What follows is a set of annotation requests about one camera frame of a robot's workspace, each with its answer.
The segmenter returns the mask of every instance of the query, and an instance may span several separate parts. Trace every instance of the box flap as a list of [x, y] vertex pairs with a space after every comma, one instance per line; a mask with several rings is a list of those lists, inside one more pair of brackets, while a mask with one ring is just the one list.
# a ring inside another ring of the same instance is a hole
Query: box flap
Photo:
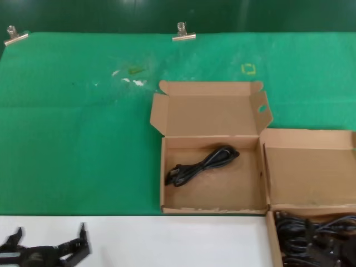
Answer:
[[261, 82], [160, 82], [151, 124], [166, 136], [257, 136], [272, 122]]
[[356, 133], [266, 129], [272, 206], [356, 204]]

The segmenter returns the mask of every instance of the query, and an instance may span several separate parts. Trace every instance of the green mat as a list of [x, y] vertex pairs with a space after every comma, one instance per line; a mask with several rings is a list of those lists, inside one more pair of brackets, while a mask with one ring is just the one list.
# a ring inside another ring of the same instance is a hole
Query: green mat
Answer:
[[263, 81], [271, 127], [356, 130], [356, 34], [33, 33], [0, 61], [0, 214], [159, 214], [160, 80]]

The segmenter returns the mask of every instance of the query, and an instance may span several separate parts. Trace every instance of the cardboard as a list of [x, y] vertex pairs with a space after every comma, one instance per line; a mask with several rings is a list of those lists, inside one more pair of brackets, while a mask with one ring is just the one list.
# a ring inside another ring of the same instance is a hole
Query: cardboard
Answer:
[[[247, 213], [267, 210], [260, 133], [272, 121], [260, 82], [160, 82], [151, 124], [165, 137], [161, 155], [161, 207], [165, 213]], [[177, 164], [194, 164], [220, 145], [240, 156], [200, 173], [182, 187], [165, 186]]]
[[266, 215], [275, 267], [283, 267], [274, 212], [312, 218], [356, 214], [356, 133], [266, 129]]

